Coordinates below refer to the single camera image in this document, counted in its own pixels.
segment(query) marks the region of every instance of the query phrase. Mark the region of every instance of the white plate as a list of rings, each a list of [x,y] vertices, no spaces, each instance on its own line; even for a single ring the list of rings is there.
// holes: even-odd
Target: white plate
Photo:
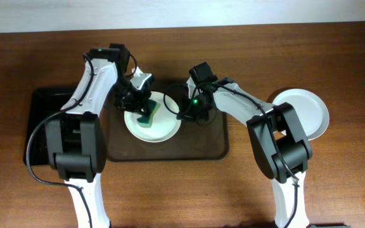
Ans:
[[[124,118],[126,127],[138,139],[149,142],[159,143],[170,139],[177,133],[181,120],[177,120],[176,115],[166,109],[163,103],[163,93],[151,92],[150,99],[160,104],[157,112],[153,117],[153,123],[150,128],[140,127],[137,119],[141,115],[125,111]],[[177,103],[169,96],[165,97],[167,106],[174,112],[178,113]]]
[[[280,105],[284,102],[294,107],[308,140],[316,139],[328,128],[328,108],[314,93],[305,89],[289,89],[278,94],[272,103]]]

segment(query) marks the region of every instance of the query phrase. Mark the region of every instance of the green object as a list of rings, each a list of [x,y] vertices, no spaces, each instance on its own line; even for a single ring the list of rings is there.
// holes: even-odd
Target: green object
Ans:
[[[150,100],[148,101],[148,107],[150,111],[150,115],[142,115],[138,118],[138,124],[140,127],[150,128],[153,123],[153,117],[155,116],[160,104],[156,101]]]

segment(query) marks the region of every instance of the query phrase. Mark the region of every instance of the sponge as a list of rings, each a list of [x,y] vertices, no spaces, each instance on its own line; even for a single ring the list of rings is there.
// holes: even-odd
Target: sponge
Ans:
[[[150,100],[148,101],[148,108],[150,115],[142,115],[137,119],[138,124],[140,127],[144,128],[150,128],[153,123],[153,117],[155,116],[155,113],[157,112],[158,108],[160,107],[160,104],[156,101]]]

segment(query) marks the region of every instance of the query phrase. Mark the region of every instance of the white wall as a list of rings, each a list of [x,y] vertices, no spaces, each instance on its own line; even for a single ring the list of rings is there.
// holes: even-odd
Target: white wall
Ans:
[[[365,0],[0,0],[0,32],[365,20]]]

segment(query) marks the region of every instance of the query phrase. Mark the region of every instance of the brown tabletop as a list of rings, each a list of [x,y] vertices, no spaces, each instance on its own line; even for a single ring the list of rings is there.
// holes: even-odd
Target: brown tabletop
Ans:
[[[365,227],[365,22],[0,34],[0,227],[76,227],[68,189],[37,183],[22,163],[32,91],[76,84],[82,53],[127,45],[157,79],[186,78],[207,61],[253,96],[284,88],[320,96],[330,113],[311,142],[305,204],[312,224]],[[229,117],[221,161],[106,164],[105,209],[113,226],[222,227],[274,220],[270,181],[247,128]],[[49,166],[37,175],[60,181]]]

